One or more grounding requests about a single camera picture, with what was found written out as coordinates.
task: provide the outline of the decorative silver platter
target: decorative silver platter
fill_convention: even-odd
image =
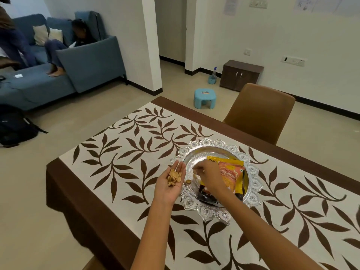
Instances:
[[[181,197],[185,210],[197,210],[204,222],[217,217],[221,222],[229,225],[231,215],[220,203],[217,206],[209,205],[196,198],[200,186],[200,179],[193,178],[193,166],[205,160],[208,156],[236,158],[244,161],[244,166],[249,177],[249,186],[243,197],[243,202],[248,207],[261,204],[257,196],[257,193],[263,188],[263,185],[258,179],[259,169],[250,163],[250,156],[241,153],[236,145],[227,145],[222,140],[212,141],[208,138],[200,142],[191,141],[187,147],[180,148],[178,156],[171,160],[172,163],[176,160],[183,161],[186,164],[187,171],[185,180],[191,180],[191,184],[183,184],[182,186]]]

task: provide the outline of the floor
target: floor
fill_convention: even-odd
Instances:
[[[160,95],[194,110],[194,90],[213,88],[215,109],[197,111],[221,121],[238,95],[207,84],[204,73],[188,76],[165,61],[161,71]],[[113,82],[31,114],[49,134],[0,150],[0,269],[79,270],[88,263],[91,252],[74,240],[63,215],[46,207],[46,164],[153,99]],[[359,180],[359,131],[359,121],[296,103],[278,146]]]

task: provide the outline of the blue stool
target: blue stool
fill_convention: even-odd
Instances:
[[[200,88],[195,90],[194,95],[195,108],[201,109],[201,104],[205,105],[207,101],[211,101],[210,109],[215,107],[216,94],[214,90],[208,88]]]

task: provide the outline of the wooden cabinet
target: wooden cabinet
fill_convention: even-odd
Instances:
[[[257,83],[263,70],[263,66],[229,60],[224,64],[220,86],[241,91],[245,84]]]

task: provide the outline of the dark hair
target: dark hair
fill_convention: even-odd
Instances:
[[[88,40],[94,40],[91,32],[90,32],[90,28],[88,27],[88,25],[86,24],[86,22],[84,22],[84,20],[82,19],[75,19],[74,21],[71,22],[72,27],[76,27],[76,28],[81,28],[81,29],[85,29],[86,32],[86,39]]]

